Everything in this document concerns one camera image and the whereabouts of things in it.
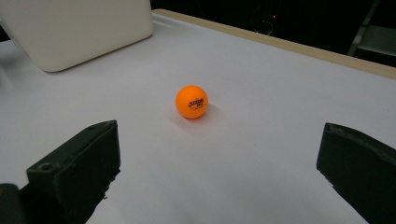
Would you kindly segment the white plastic storage bin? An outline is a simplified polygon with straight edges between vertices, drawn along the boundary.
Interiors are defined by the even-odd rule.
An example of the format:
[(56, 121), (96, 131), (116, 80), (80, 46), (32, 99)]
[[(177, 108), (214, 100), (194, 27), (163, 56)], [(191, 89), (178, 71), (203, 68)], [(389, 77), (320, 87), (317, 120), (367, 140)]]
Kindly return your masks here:
[(153, 32), (150, 0), (0, 0), (0, 26), (46, 72), (87, 62)]

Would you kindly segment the white metal stand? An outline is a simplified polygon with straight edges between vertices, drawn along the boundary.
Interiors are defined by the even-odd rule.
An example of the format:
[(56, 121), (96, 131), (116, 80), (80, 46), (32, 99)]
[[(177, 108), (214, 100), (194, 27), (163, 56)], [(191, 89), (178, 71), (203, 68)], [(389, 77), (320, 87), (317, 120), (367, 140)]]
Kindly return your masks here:
[(348, 56), (355, 56), (358, 49), (363, 49), (396, 57), (396, 28), (372, 23), (382, 2), (374, 0), (370, 6), (347, 51)]

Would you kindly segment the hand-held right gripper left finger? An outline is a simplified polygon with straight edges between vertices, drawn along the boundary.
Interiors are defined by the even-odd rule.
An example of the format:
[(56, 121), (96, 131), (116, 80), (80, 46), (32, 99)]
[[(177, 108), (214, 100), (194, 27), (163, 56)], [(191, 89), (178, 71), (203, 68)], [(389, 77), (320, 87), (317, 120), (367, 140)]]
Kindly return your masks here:
[(118, 123), (85, 128), (26, 170), (31, 224), (85, 224), (120, 172)]

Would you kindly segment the orange table tennis ball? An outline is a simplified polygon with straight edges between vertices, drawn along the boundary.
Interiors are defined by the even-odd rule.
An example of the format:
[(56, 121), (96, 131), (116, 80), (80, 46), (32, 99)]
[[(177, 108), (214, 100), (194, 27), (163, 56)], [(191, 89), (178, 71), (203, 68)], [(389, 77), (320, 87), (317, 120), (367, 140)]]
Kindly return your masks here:
[(178, 113), (186, 119), (198, 119), (209, 105), (206, 92), (194, 85), (183, 87), (176, 96)]

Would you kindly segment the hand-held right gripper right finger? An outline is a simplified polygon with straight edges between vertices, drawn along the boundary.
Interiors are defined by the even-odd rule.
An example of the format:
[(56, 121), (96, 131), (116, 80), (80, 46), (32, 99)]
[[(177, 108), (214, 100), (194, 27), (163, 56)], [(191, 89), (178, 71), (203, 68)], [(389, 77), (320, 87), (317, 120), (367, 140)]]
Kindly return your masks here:
[(317, 169), (369, 224), (396, 224), (396, 149), (327, 123)]

